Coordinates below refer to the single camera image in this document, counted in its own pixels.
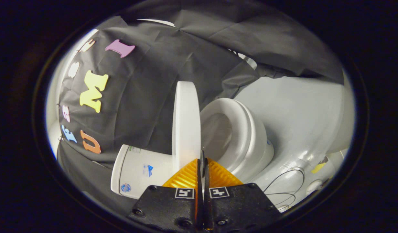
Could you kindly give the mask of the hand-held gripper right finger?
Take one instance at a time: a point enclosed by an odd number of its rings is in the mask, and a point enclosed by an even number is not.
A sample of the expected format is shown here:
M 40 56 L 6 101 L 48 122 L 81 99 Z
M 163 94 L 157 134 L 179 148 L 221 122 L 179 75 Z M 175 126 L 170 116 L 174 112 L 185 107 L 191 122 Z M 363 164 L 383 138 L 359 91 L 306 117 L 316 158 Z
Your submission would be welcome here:
M 282 214 L 255 184 L 226 184 L 228 176 L 215 174 L 202 156 L 202 228 L 205 232 L 253 232 L 267 227 Z

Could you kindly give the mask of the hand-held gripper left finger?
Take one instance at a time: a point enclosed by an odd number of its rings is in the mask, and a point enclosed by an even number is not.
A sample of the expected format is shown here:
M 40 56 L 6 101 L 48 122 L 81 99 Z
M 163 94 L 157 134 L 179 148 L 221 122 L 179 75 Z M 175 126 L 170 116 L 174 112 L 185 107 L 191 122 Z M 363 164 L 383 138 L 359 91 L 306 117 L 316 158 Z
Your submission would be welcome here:
M 149 185 L 127 218 L 160 232 L 203 230 L 201 159 L 194 159 L 162 186 Z

